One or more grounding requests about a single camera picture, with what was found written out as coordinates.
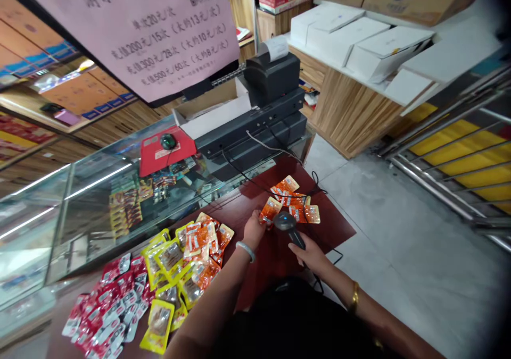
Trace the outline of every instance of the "gray tile floor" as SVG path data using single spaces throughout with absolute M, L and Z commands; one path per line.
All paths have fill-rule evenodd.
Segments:
M 357 231 L 337 266 L 446 357 L 480 356 L 511 255 L 370 153 L 347 161 L 316 135 L 306 170 Z

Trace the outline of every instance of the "fluorescent light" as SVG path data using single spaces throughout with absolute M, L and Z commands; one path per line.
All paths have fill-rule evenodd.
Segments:
M 78 195 L 78 194 L 80 194 L 80 193 L 83 193 L 85 190 L 90 189 L 90 188 L 92 188 L 93 186 L 96 186 L 98 183 L 103 182 L 105 179 L 108 179 L 108 178 L 110 178 L 111 176 L 116 175 L 117 173 L 119 173 L 120 171 L 122 171 L 122 170 L 124 170 L 124 169 L 126 169 L 126 168 L 130 167 L 131 165 L 133 165 L 133 164 L 127 164 L 127 165 L 124 165 L 124 166 L 123 166 L 123 167 L 121 167 L 120 169 L 117 169 L 117 170 L 115 170 L 113 173 L 110 173 L 110 174 L 108 174 L 107 176 L 104 176 L 103 178 L 98 179 L 96 182 L 93 182 L 92 184 L 87 185 L 87 186 L 86 186 L 86 187 L 84 187 L 83 189 L 80 189 L 80 190 L 78 190 L 78 191 L 75 191 L 73 194 L 71 194 L 69 197 L 66 197 L 64 200 L 66 201 L 66 200 L 68 200 L 69 198 L 73 198 L 74 196 L 76 196 L 76 195 Z
M 54 175 L 55 173 L 60 172 L 62 169 L 67 168 L 69 165 L 70 165 L 70 164 L 67 164 L 66 166 L 63 166 L 63 167 L 61 167 L 60 169 L 57 169 L 57 170 L 55 170 L 54 172 L 52 172 L 52 173 L 50 173 L 50 174 L 48 174 L 48 175 L 46 175 L 46 176 L 44 176 L 44 177 L 42 177 L 42 178 L 39 178 L 37 181 L 34 181 L 34 182 L 32 182 L 31 184 L 26 185 L 23 189 L 20 189 L 20 190 L 16 191 L 16 192 L 15 192 L 15 193 L 13 193 L 12 195 L 18 195 L 19 193 L 22 193 L 22 192 L 24 192 L 25 190 L 30 189 L 32 186 L 37 185 L 38 183 L 40 183 L 40 182 L 44 181 L 45 179 L 47 179 L 47 178 L 51 177 L 51 176 L 52 176 L 52 175 Z
M 25 221 L 24 223 L 16 226 L 14 229 L 11 229 L 9 230 L 7 233 L 4 233 L 0 236 L 0 239 L 4 238 L 4 237 L 7 237 L 9 234 L 11 233 L 14 233 L 16 230 L 19 230 L 21 229 L 22 227 L 28 225 L 30 222 L 32 221 L 35 221 L 36 219 L 42 217 L 43 215 L 45 215 L 46 213 L 49 213 L 51 210 L 55 209 L 54 207 L 50 207 L 49 209 L 46 209 L 45 211 L 43 211 L 42 213 L 39 213 L 37 214 L 35 217 L 33 218 L 30 218 L 28 221 Z

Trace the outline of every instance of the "red mouse pad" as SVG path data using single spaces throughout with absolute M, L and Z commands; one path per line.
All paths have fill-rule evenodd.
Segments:
M 161 146 L 161 136 L 171 134 L 176 140 L 176 147 L 170 151 Z M 140 177 L 148 176 L 178 161 L 197 153 L 195 141 L 180 127 L 174 126 L 142 141 L 140 146 Z

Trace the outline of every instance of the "computer mouse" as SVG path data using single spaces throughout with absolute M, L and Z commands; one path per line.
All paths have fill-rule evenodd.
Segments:
M 165 150 L 172 150 L 176 147 L 176 139 L 170 133 L 164 133 L 160 137 L 161 147 Z

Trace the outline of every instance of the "receipt printer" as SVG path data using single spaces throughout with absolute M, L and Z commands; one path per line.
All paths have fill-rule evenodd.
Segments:
M 255 88 L 249 89 L 252 106 L 264 107 L 297 88 L 300 59 L 288 53 L 283 58 L 270 62 L 270 54 L 264 53 L 246 61 L 243 75 Z

